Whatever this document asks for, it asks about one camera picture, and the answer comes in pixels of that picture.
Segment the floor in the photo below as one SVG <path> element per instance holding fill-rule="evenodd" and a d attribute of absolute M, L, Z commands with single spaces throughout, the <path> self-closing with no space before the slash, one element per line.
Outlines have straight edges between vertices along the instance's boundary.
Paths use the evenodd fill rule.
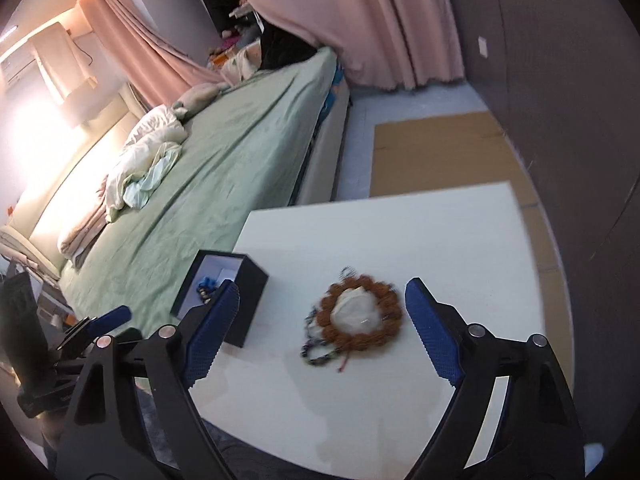
<path fill-rule="evenodd" d="M 417 91 L 393 93 L 356 88 L 351 91 L 351 99 L 353 106 L 344 137 L 337 201 L 369 197 L 377 124 L 487 110 L 468 83 L 434 84 Z"/>

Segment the cream headboard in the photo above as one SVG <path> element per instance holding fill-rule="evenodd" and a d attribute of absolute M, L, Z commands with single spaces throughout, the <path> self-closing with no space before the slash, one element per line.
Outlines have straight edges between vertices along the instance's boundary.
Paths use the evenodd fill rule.
<path fill-rule="evenodd" d="M 6 252 L 18 251 L 43 275 L 58 280 L 66 263 L 58 251 L 58 237 L 70 211 L 78 206 L 76 197 L 95 192 L 144 114 L 127 84 L 95 119 L 78 126 L 74 132 L 78 143 L 69 156 L 54 161 L 46 179 L 29 184 L 7 225 L 0 227 L 0 253 L 2 246 Z"/>

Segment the mattress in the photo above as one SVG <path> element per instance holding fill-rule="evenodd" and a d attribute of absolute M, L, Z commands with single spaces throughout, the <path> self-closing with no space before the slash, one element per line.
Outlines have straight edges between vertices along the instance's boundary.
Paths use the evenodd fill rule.
<path fill-rule="evenodd" d="M 60 288 L 78 317 L 126 304 L 149 336 L 200 249 L 231 251 L 252 210 L 286 206 L 332 86 L 336 57 L 258 74 L 193 118 L 182 156 L 140 211 L 108 225 Z"/>

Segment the open box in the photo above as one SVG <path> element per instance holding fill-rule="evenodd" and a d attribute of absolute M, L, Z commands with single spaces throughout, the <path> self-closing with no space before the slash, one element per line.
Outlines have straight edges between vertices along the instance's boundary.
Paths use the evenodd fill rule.
<path fill-rule="evenodd" d="M 246 254 L 198 251 L 171 309 L 175 317 L 182 319 L 190 309 L 202 304 L 197 286 L 204 278 L 215 280 L 218 286 L 224 280 L 231 280 L 238 286 L 240 307 L 225 342 L 242 348 L 268 275 Z"/>

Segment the white table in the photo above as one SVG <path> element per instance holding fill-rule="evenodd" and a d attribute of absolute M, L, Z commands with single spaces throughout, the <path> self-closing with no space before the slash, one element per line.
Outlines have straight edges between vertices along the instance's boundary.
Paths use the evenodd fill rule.
<path fill-rule="evenodd" d="M 408 317 L 380 351 L 314 368 L 303 320 L 345 266 L 404 286 L 419 276 L 466 322 L 496 336 L 544 333 L 529 238 L 508 184 L 253 212 L 236 244 L 270 276 L 243 349 L 224 345 L 191 395 L 200 414 L 252 446 L 354 479 L 401 479 L 443 415 L 439 378 Z M 498 380 L 470 463 L 489 449 Z"/>

